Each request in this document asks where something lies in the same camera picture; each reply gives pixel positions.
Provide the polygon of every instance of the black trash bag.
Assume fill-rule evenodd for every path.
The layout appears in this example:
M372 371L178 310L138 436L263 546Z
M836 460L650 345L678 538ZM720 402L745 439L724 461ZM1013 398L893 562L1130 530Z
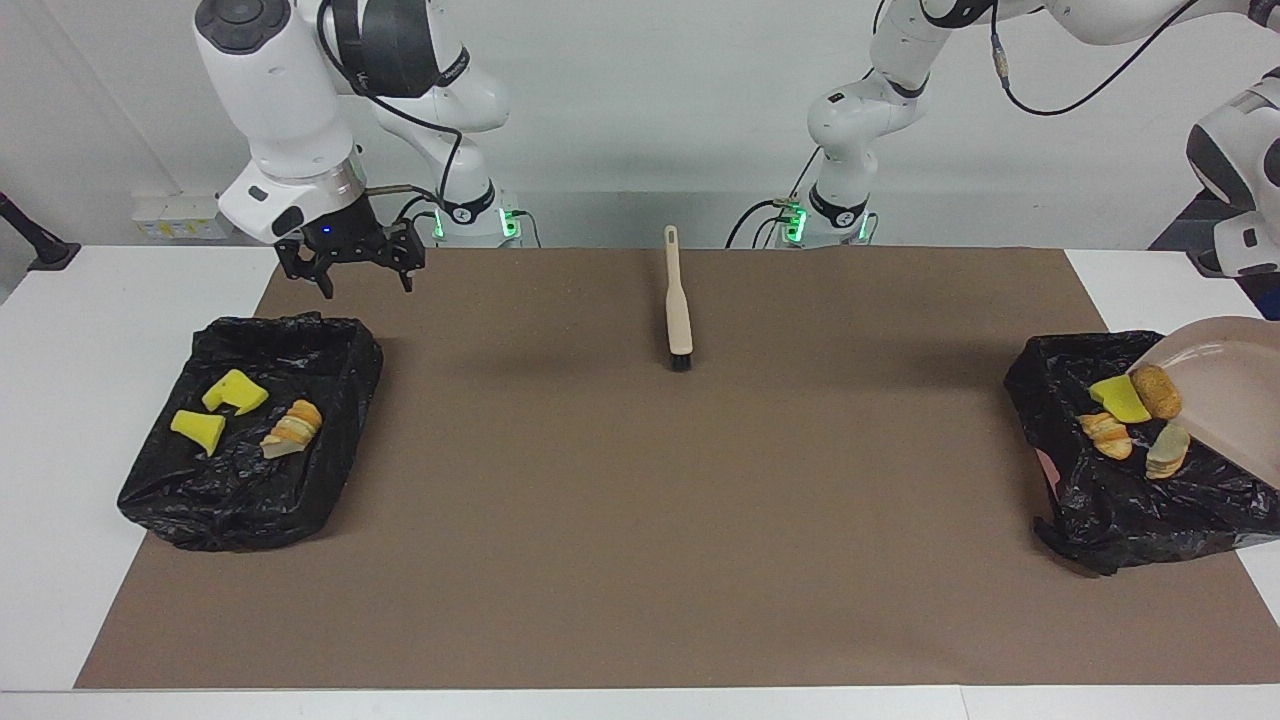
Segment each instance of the black trash bag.
M195 336L120 491L120 512L183 550L268 550L315 534L351 473L381 368L381 347L358 320L215 322ZM271 397L242 418L219 409L227 430L209 457L169 423L178 410L206 413L201 397L232 369ZM265 460L259 443L298 398L319 407L324 425L305 452Z
M1276 489L1199 442L1172 479L1147 480L1147 451L1164 421L1130 425L1134 454L1123 462L1084 434L1076 418L1103 411L1089 387L1126 373L1161 340L1149 332L1037 337L1005 378L1044 462L1053 507L1052 523L1036 519L1036 534L1102 575L1280 538Z

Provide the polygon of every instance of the dustpan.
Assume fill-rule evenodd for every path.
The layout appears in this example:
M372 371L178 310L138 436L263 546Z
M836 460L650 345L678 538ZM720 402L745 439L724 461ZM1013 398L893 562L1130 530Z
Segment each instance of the dustpan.
M1134 368L1158 365L1183 396L1176 423L1280 488L1280 324L1212 318L1187 325Z

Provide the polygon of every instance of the sponge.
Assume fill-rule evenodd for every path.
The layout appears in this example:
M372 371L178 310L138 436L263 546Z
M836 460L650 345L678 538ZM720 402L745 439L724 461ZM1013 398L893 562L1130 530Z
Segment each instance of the sponge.
M237 409L236 416L239 418L261 407L268 397L268 392L248 379L248 375L239 370L232 370L223 375L218 384L209 388L201 402L210 413L221 407L223 404L230 405Z
M1089 388L1089 397L1126 425L1151 420L1151 411L1142 404L1129 375L1102 380Z
M205 454L212 456L227 429L227 418L179 410L169 423L169 429L204 447Z

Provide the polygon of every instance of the electrical socket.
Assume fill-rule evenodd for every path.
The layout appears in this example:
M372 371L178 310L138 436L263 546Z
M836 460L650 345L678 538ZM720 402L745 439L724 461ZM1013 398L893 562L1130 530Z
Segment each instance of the electrical socket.
M152 240L230 240L234 227L218 213L216 197L141 197L133 211L138 231Z

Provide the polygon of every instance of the brush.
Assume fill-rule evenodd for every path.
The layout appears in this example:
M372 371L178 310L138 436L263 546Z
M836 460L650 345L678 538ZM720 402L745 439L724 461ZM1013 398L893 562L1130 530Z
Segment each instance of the brush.
M667 337L671 342L671 369L694 369L694 327L689 320L689 299L680 282L680 231L667 227Z

